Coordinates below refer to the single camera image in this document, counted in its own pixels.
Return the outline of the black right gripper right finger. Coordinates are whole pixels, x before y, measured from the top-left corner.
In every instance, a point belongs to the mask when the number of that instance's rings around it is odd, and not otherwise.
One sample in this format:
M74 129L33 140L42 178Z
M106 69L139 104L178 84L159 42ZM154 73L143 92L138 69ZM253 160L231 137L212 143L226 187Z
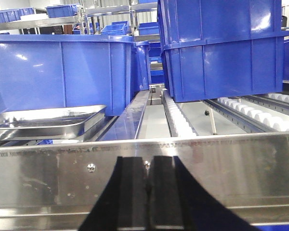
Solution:
M210 195L177 156L155 156L149 176L151 230L257 230Z

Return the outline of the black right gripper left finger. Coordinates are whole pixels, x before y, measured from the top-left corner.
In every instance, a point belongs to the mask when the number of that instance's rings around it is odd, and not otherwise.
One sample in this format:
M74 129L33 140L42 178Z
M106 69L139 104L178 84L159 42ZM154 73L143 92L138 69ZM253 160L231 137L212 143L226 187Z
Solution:
M146 174L140 157L118 157L100 198L80 231L145 231Z

